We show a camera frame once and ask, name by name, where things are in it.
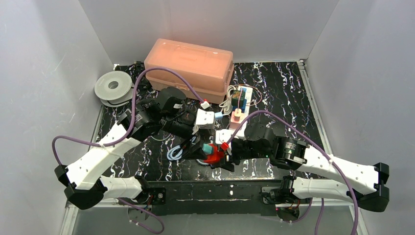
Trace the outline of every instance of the translucent orange storage box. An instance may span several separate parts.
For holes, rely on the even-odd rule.
[[[209,103],[223,101],[233,75],[233,53],[210,47],[158,39],[144,61],[146,69],[167,67],[183,76],[195,91]],[[173,74],[154,70],[146,78],[156,90],[173,86],[182,89],[187,97],[196,97]]]

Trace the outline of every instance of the white power strip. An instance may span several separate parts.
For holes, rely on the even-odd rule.
[[[252,92],[254,92],[252,87],[245,87],[245,86],[239,86],[238,87],[238,91],[240,91],[242,88],[246,89],[245,92],[245,99],[247,100],[247,105],[245,106],[245,112],[244,112],[244,117],[243,119],[245,119],[248,115],[249,115],[249,106],[248,104],[251,103],[252,100]],[[242,128],[238,131],[238,133],[236,134],[236,138],[239,139],[245,139],[245,128],[247,126],[247,123],[245,122],[242,126]],[[234,133],[235,129],[233,128],[229,128],[229,130],[227,129],[223,129],[223,130],[219,130],[215,132],[215,144],[221,145],[223,142],[226,142],[229,140],[229,138],[231,137],[231,135]]]

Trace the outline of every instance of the black marble table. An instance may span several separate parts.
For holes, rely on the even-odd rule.
[[[118,66],[115,70],[127,72],[135,82],[139,73],[144,70],[144,66],[142,64]],[[257,87],[262,93],[261,102],[251,106],[250,112],[268,110],[283,118],[323,147],[300,71],[295,62],[236,63],[231,84],[249,84]],[[157,91],[151,88],[148,81],[142,81],[138,90],[138,99],[156,95]],[[255,90],[253,99],[259,100]],[[196,107],[199,107],[198,101],[193,99],[187,99],[186,103],[194,111]],[[127,108],[131,108],[131,103],[117,108],[104,108],[97,141],[109,131],[116,122],[117,116]],[[217,105],[213,105],[213,109],[216,112],[220,111]],[[225,117],[217,122],[215,130],[225,129],[228,122],[229,118]],[[278,135],[301,140],[295,132],[266,115],[256,116],[249,121],[249,123],[254,122],[261,122],[274,128]],[[220,168],[211,169],[209,166],[199,165],[195,160],[170,162],[166,158],[166,153],[168,149],[178,145],[181,140],[175,136],[168,137],[168,135],[168,133],[160,131],[157,136],[154,136],[159,140],[166,138],[163,141],[147,138],[144,143],[124,154],[124,158],[116,161],[104,175],[112,177],[143,175],[147,181],[218,181],[282,179],[284,175],[295,173],[277,169],[269,164],[268,159],[245,160],[235,166],[235,172]],[[214,137],[202,136],[201,138],[205,142],[210,142]],[[305,178],[310,177],[304,172],[297,174]]]

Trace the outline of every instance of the white wall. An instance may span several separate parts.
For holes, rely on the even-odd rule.
[[[0,234],[58,234],[66,198],[51,141],[91,139],[93,86],[112,68],[77,0],[0,1]],[[57,147],[63,163],[87,151]]]
[[[415,2],[340,0],[307,70],[334,153],[391,167],[383,213],[363,211],[369,233],[415,230]]]
[[[307,58],[339,0],[80,0],[111,61],[158,38],[230,50],[234,61]]]

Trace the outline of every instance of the metal frame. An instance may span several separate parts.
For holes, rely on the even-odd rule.
[[[307,71],[305,69],[306,64],[304,63],[303,60],[297,61],[297,64],[299,66],[302,82],[304,83],[305,91],[307,92],[307,96],[308,96],[308,99],[310,101],[311,110],[313,111],[314,119],[316,120],[317,128],[319,130],[320,137],[321,137],[322,142],[323,142],[324,150],[328,154],[333,154],[333,152],[331,150],[330,143],[329,143],[328,138],[327,138],[327,134],[326,134],[324,126],[323,126],[322,117],[320,116],[319,109],[317,108],[317,103],[316,103],[316,100],[314,99],[313,92],[311,91],[310,79],[309,79]],[[348,205],[349,205],[349,208],[350,208],[351,216],[354,219],[353,205],[351,203],[348,203]],[[357,227],[357,234],[358,235],[368,235],[368,230],[366,228],[365,221],[363,220],[360,208],[359,208],[359,224],[358,224],[358,227]]]
[[[320,137],[322,139],[323,147],[324,147],[325,151],[328,154],[332,154],[332,150],[331,150],[328,138],[327,138],[327,134],[326,134],[324,126],[323,126],[322,118],[320,116],[319,109],[318,109],[317,104],[315,102],[314,95],[311,91],[309,77],[307,75],[307,71],[305,70],[304,61],[303,60],[297,61],[297,64],[299,66],[301,78],[302,78],[302,81],[304,83],[304,87],[305,87],[307,96],[308,96],[309,101],[310,101],[311,110],[313,111],[314,119],[316,121],[317,128],[318,128],[319,133],[320,133]],[[91,141],[94,141],[96,139],[97,135],[98,135],[98,130],[99,130],[99,126],[101,124],[103,111],[104,111],[104,106],[101,107],[100,112],[98,114],[97,122],[96,122],[96,125],[95,125],[95,129],[94,129]],[[354,219],[353,205],[349,202],[344,202],[344,201],[341,201],[341,200],[326,199],[325,202],[324,202],[324,205],[325,206],[349,206],[351,216]],[[321,201],[318,200],[317,198],[315,198],[313,200],[312,206],[321,206]],[[120,205],[118,203],[118,200],[116,200],[116,199],[105,199],[105,200],[102,200],[100,203],[98,203],[95,207],[110,208],[110,207],[127,207],[127,206],[126,205]],[[65,210],[65,215],[64,215],[64,219],[63,219],[63,223],[62,223],[62,227],[61,227],[61,231],[60,231],[60,235],[72,235],[78,212],[79,212],[79,209],[76,206],[74,206],[71,203],[67,203],[66,210]],[[359,209],[359,226],[357,228],[357,234],[358,235],[368,235],[368,231],[366,229],[365,222],[364,222],[364,220],[362,218],[362,215],[360,213],[360,209]]]

